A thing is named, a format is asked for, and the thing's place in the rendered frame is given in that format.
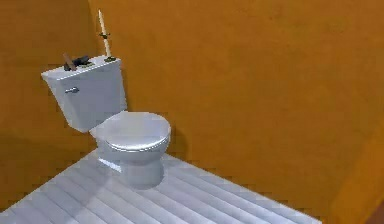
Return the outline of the white toilet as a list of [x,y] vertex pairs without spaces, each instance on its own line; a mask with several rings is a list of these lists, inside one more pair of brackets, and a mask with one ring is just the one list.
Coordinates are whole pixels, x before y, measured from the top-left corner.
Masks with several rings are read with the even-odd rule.
[[117,166],[133,188],[150,189],[162,182],[171,125],[159,114],[128,109],[119,58],[96,56],[87,67],[67,71],[60,66],[41,76],[68,125],[95,139],[99,160]]

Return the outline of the white candle on holder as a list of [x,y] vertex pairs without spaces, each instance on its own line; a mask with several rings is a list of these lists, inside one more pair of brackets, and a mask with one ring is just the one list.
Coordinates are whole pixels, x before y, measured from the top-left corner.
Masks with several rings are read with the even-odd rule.
[[108,36],[110,34],[106,30],[103,14],[100,9],[98,9],[98,18],[99,18],[99,23],[101,27],[101,33],[99,34],[99,36],[103,38],[105,52],[106,52],[106,58],[104,59],[104,61],[105,62],[115,61],[116,58],[112,56],[109,41],[108,41]]

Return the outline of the dark small object with stick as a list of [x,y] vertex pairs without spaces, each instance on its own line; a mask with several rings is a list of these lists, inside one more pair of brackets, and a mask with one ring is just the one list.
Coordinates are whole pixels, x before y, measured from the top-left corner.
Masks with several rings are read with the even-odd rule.
[[67,53],[64,53],[63,58],[65,60],[65,71],[76,71],[78,66],[87,66],[91,64],[87,55],[76,59],[71,59]]

